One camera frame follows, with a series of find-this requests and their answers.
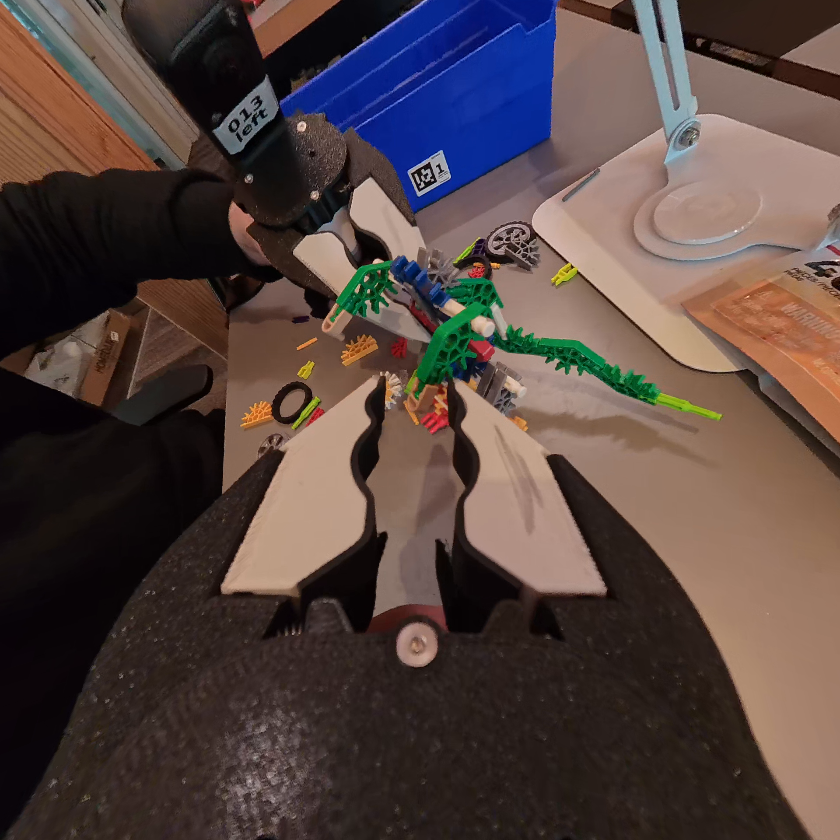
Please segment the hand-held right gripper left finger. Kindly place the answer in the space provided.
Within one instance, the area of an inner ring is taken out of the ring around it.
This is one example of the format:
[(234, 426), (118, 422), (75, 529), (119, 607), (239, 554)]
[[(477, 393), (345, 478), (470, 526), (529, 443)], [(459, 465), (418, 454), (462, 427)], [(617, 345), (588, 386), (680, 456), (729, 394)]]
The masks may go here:
[(370, 378), (283, 445), (222, 595), (278, 595), (302, 615), (333, 599), (355, 631), (368, 629), (386, 543), (367, 481), (379, 459), (385, 390), (384, 377)]

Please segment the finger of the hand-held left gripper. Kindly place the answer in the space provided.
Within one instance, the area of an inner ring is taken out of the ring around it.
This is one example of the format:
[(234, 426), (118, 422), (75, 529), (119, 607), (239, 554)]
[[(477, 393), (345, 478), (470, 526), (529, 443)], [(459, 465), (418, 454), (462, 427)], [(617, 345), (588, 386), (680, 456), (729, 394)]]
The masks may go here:
[(417, 261), (418, 252), (426, 248), (419, 227), (406, 218), (377, 181), (364, 181), (354, 188), (349, 215), (355, 230), (376, 239), (388, 259), (404, 256)]
[(306, 236), (293, 255), (334, 293), (336, 302), (322, 321), (323, 333), (343, 340), (343, 331), (356, 317), (407, 340), (432, 339), (409, 307), (396, 299), (402, 287), (391, 274), (393, 259), (357, 267), (343, 239), (332, 230)]

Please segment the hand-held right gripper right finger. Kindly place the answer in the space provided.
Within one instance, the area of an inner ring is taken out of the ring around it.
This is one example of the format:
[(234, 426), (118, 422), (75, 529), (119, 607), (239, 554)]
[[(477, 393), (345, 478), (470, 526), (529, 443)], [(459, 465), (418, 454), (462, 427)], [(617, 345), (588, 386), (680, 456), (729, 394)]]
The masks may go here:
[(465, 383), (450, 383), (447, 398), (463, 484), (451, 547), (436, 550), (448, 630), (481, 632), (503, 602), (533, 625), (548, 600), (606, 597), (550, 452)]

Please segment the blue tagged plastic bin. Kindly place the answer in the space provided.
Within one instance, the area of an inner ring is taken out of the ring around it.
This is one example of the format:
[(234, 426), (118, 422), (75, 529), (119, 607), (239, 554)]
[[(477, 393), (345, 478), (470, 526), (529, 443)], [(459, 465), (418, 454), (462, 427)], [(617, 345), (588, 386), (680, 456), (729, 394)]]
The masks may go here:
[(354, 129), (414, 212), (550, 137), (556, 1), (426, 1), (280, 102)]

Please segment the colourful construction toy dinosaur model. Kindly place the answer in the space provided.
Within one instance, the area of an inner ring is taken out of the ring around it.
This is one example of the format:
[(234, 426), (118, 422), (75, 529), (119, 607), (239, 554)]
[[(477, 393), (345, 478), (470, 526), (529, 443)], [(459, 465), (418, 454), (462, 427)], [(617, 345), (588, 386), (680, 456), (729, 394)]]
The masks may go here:
[(401, 312), (396, 299), (400, 291), (410, 299), (405, 309), (407, 325), (384, 329), (405, 339), (409, 327), (427, 334), (419, 339), (427, 349), (407, 385), (407, 394), (415, 403), (429, 386), (456, 378), (472, 382), (481, 365), (488, 373), (492, 354), (503, 350), (540, 358), (567, 375), (572, 371), (591, 375), (614, 392), (641, 403), (721, 420), (719, 413), (664, 393), (642, 374), (622, 371), (580, 341), (539, 338), (512, 327), (502, 316), (502, 301), (488, 277), (468, 277), (447, 287), (404, 255), (357, 268), (323, 319), (323, 332), (342, 338), (344, 326), (353, 318), (374, 320), (397, 315)]

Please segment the person's left forearm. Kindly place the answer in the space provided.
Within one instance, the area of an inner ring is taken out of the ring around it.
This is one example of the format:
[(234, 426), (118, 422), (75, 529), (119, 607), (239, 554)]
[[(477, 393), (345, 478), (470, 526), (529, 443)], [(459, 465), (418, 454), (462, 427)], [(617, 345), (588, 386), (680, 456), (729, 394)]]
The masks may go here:
[(1, 192), (2, 358), (121, 307), (146, 280), (247, 275), (234, 188), (197, 170), (54, 172)]

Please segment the person's left hand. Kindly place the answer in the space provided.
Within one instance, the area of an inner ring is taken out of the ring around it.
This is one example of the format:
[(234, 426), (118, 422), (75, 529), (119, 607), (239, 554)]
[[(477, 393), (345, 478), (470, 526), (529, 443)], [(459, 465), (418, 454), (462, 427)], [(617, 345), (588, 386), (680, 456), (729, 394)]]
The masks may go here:
[(238, 247), (245, 254), (249, 262), (255, 266), (269, 266), (270, 262), (262, 251), (259, 243), (249, 233), (255, 223), (254, 218), (236, 202), (231, 202), (227, 212), (228, 225)]

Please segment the black chair leg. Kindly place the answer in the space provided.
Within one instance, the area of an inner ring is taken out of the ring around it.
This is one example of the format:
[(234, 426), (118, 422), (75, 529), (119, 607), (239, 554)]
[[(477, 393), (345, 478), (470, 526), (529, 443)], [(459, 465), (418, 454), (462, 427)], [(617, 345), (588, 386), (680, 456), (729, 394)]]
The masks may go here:
[(123, 399), (111, 416), (136, 427), (157, 424), (204, 398), (213, 384), (214, 372), (206, 364), (168, 370)]

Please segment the white adjustable book stand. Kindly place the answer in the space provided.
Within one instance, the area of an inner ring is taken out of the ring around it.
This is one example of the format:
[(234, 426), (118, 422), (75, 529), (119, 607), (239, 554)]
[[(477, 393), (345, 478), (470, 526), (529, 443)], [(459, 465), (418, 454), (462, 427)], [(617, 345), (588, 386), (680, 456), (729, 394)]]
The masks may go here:
[(600, 165), (538, 235), (675, 361), (744, 369), (683, 302), (772, 248), (812, 250), (838, 204), (838, 157), (717, 114), (699, 114), (677, 2), (633, 2), (663, 129)]

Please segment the cardboard box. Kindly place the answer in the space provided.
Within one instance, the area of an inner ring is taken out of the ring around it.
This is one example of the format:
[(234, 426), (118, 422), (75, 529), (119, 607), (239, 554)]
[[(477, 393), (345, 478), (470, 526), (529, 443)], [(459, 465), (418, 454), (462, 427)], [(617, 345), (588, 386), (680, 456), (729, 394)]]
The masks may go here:
[(24, 377), (51, 390), (101, 406), (119, 362), (132, 319), (108, 310), (49, 343), (29, 362)]

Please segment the printed toy packaging bag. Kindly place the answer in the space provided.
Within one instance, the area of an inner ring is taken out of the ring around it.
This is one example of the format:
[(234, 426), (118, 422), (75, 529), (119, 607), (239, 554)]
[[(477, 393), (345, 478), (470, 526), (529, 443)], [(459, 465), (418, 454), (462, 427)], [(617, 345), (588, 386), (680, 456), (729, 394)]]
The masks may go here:
[(839, 443), (839, 247), (829, 234), (684, 304), (749, 358), (761, 391), (834, 453)]

